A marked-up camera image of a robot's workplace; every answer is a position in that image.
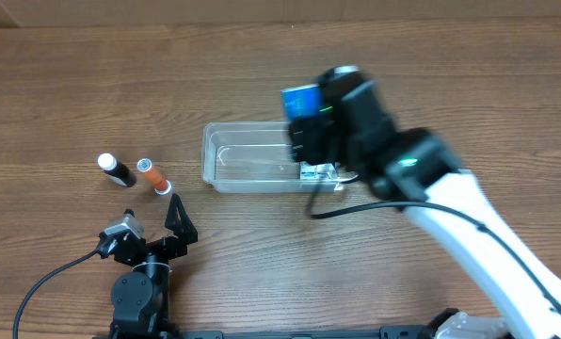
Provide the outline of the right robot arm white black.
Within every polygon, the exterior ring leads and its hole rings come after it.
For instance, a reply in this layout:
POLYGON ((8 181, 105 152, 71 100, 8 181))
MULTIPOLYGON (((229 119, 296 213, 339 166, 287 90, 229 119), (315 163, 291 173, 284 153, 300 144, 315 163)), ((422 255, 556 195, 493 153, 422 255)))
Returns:
POLYGON ((291 155, 322 184, 335 166, 432 236, 487 295, 516 338, 561 338, 561 280, 493 208, 475 175, 425 128, 399 129, 371 80, 285 89, 291 155))

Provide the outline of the clear plastic container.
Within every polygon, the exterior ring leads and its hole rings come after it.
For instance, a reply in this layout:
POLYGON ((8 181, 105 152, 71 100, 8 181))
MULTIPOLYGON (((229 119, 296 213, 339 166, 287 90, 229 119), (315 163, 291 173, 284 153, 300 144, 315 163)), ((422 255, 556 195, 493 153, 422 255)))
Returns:
POLYGON ((337 165, 336 180, 301 180, 283 121, 212 122, 202 138, 202 180, 220 193, 340 192, 352 179, 337 165))

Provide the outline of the orange vial white cap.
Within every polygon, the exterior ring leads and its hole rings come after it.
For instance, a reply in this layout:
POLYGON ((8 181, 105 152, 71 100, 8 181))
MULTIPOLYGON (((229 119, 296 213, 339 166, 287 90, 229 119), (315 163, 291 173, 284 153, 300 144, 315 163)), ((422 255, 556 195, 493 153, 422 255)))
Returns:
POLYGON ((142 158, 136 163, 137 170, 144 175, 158 195, 167 195, 172 189, 168 179, 153 164, 151 159, 142 158))

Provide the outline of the white medicine box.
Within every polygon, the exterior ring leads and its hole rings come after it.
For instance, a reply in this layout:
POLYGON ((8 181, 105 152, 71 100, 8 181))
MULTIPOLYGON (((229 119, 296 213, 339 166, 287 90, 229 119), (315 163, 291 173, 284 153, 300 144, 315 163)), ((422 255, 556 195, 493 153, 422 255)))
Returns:
POLYGON ((337 169, 333 163, 311 165, 307 162, 300 164, 301 180, 336 180, 337 169))

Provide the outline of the black vial white cap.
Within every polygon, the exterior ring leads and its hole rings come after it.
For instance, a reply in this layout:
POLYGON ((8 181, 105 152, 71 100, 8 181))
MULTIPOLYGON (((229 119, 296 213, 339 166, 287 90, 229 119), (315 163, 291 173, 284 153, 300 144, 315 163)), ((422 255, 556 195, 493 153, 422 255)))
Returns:
POLYGON ((136 176, 111 153, 100 154, 97 157, 97 164, 114 183, 124 187, 132 187, 136 184, 136 176))

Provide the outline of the blue medicine box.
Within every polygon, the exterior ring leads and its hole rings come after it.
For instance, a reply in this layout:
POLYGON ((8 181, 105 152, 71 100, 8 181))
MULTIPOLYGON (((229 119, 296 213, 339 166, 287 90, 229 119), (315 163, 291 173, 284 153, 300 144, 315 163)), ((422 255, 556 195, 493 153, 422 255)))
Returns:
POLYGON ((316 116, 323 107, 322 94, 316 84, 284 89, 281 98, 288 121, 316 116))

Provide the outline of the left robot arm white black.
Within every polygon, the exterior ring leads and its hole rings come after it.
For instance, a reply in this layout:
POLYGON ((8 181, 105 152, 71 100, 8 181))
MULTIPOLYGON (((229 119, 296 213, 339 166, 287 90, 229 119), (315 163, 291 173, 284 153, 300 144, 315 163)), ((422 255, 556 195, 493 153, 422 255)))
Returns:
POLYGON ((102 256, 111 255, 131 271, 119 277, 111 289, 114 306, 110 338, 180 338, 169 319, 169 262, 187 255, 198 241, 198 231, 178 194, 171 195, 165 227, 171 234, 149 242, 130 209, 99 237, 102 256))

